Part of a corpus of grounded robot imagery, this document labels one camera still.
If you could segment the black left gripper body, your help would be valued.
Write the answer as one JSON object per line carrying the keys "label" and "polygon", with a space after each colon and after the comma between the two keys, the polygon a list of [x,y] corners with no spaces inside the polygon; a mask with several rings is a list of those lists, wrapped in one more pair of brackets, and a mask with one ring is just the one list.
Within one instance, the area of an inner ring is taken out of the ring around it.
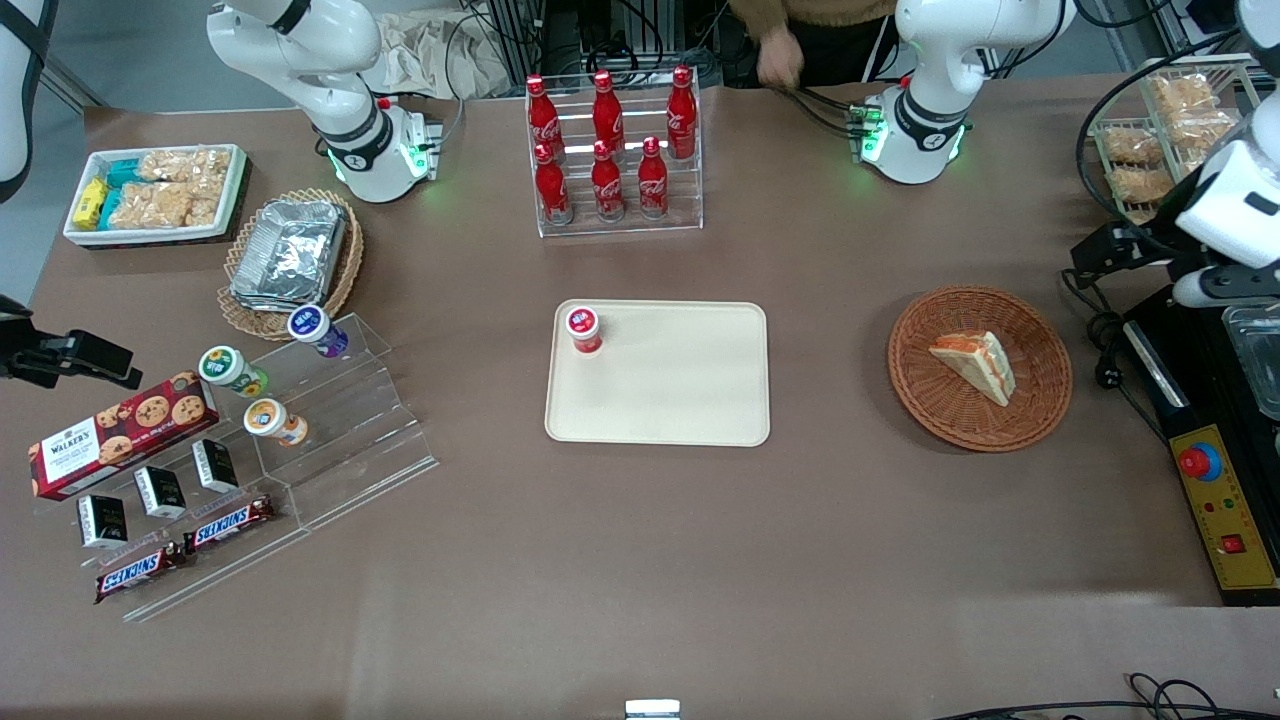
{"label": "black left gripper body", "polygon": [[1207,266],[1201,242],[1172,224],[1102,224],[1098,236],[1103,241],[1102,277],[1164,266],[1174,282]]}

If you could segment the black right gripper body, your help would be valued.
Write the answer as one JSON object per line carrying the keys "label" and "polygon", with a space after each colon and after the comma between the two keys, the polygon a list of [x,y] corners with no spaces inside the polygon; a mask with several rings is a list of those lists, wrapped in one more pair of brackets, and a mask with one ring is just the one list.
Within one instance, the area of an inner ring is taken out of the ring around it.
{"label": "black right gripper body", "polygon": [[32,315],[26,305],[1,295],[1,377],[55,388],[63,377],[76,374],[67,355],[74,340],[37,329]]}

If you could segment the person's bare hand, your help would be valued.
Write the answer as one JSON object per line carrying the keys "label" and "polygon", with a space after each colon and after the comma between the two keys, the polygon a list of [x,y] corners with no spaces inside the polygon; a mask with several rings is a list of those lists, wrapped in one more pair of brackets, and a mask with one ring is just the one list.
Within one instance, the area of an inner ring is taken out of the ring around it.
{"label": "person's bare hand", "polygon": [[772,88],[797,88],[804,68],[803,49],[786,26],[778,26],[759,37],[756,78]]}

